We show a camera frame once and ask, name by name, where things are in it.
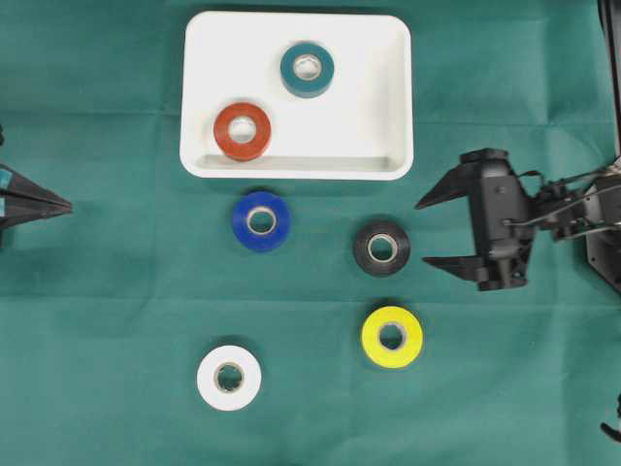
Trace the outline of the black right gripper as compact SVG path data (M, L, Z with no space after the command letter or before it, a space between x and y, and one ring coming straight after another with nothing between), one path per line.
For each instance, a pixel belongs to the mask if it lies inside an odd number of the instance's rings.
M450 169L416 203L422 210L468 197L476 255L424 257L428 265L481 291L520 287L535 237L532 226L513 226L530 217L530 198L513 171L505 150L482 149L460 156L463 164Z

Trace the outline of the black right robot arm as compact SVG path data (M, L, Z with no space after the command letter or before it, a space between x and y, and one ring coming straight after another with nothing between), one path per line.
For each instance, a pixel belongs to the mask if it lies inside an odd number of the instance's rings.
M556 241L585 238L589 264L620 286L620 163L558 181L541 181L530 195L505 150L461 154L459 163L417 203L417 209L465 197L475 253L428 257L426 263L481 291L526 285L538 230Z

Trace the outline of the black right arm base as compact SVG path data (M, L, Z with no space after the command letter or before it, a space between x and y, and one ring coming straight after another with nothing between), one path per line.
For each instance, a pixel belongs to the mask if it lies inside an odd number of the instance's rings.
M620 292L620 233L602 232L586 237L589 264Z

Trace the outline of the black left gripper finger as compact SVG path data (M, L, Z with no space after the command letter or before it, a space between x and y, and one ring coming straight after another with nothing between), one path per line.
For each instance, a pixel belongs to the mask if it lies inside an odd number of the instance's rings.
M14 196L1 197L1 227L10 228L22 223L70 214L71 203L54 204Z
M33 183L9 166L1 165L1 192L14 197L71 207L72 203L54 192Z

